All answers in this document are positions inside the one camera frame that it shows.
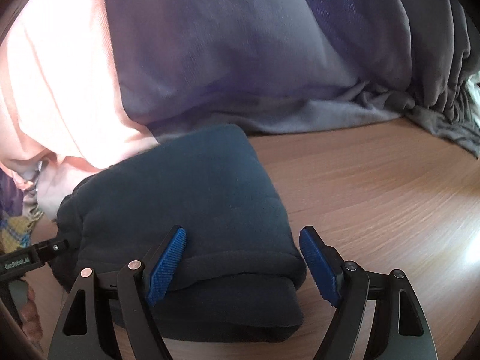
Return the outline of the person's left hand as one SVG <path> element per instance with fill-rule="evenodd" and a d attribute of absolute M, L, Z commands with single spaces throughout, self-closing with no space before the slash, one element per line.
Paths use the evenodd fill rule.
<path fill-rule="evenodd" d="M 27 301 L 19 311 L 22 320 L 22 331 L 28 340 L 34 345 L 39 345 L 43 337 L 41 328 L 41 320 L 38 309 L 35 304 L 35 292 L 32 287 L 28 286 Z"/>

